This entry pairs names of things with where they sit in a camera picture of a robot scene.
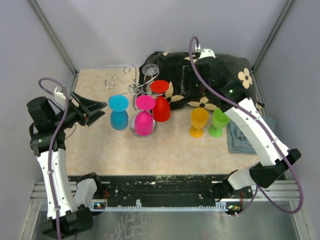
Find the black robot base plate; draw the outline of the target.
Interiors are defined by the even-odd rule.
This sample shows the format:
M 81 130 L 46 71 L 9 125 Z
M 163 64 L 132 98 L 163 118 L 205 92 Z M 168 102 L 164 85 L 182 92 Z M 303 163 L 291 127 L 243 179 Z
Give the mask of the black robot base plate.
M 232 190 L 226 175 L 105 175 L 95 176 L 98 190 L 94 201 L 107 210 L 190 209 L 216 207 L 223 199 L 240 203 L 253 197 L 251 187 Z

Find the orange wine glass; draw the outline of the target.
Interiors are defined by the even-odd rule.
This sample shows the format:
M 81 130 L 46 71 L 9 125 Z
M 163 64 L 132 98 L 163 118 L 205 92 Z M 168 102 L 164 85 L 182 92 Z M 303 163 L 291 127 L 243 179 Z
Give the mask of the orange wine glass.
M 195 108 L 190 115 L 191 127 L 189 134 L 193 138 L 200 138 L 204 134 L 203 128 L 206 126 L 209 120 L 209 113 L 204 108 Z

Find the blue wine glass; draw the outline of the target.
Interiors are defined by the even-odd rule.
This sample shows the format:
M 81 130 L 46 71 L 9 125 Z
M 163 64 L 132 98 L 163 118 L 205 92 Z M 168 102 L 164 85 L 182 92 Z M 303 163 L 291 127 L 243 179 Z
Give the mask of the blue wine glass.
M 108 101 L 111 109 L 110 124 L 117 131 L 124 130 L 129 124 L 127 108 L 129 100 L 124 95 L 113 95 Z

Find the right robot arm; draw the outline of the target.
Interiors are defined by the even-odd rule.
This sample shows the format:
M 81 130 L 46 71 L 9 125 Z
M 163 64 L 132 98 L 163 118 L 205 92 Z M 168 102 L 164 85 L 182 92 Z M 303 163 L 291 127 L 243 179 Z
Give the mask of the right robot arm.
M 233 171 L 213 188 L 213 197 L 235 198 L 242 188 L 257 185 L 268 188 L 301 157 L 273 133 L 256 108 L 256 96 L 247 59 L 230 55 L 184 58 L 182 90 L 203 94 L 213 101 L 244 134 L 258 155 L 252 166 Z

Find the green wine glass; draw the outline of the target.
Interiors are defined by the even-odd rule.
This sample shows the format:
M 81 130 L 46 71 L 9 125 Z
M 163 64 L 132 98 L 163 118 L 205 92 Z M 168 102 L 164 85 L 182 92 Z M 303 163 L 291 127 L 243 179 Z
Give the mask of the green wine glass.
M 222 112 L 220 108 L 213 111 L 212 125 L 208 129 L 208 133 L 211 137 L 219 138 L 223 134 L 223 128 L 230 122 L 230 118 Z

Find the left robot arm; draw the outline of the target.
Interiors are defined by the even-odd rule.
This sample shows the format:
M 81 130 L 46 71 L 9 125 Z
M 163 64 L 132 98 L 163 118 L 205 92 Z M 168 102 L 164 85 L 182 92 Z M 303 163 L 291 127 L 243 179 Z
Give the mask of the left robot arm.
M 81 176 L 72 192 L 66 167 L 65 129 L 76 123 L 91 126 L 105 114 L 103 108 L 107 103 L 84 98 L 75 92 L 72 96 L 77 103 L 69 100 L 65 110 L 58 113 L 44 96 L 27 103 L 33 120 L 29 127 L 30 148 L 41 168 L 47 196 L 47 221 L 40 229 L 56 240 L 76 237 L 90 230 L 94 216 L 91 202 L 104 192 L 101 179 L 94 172 Z

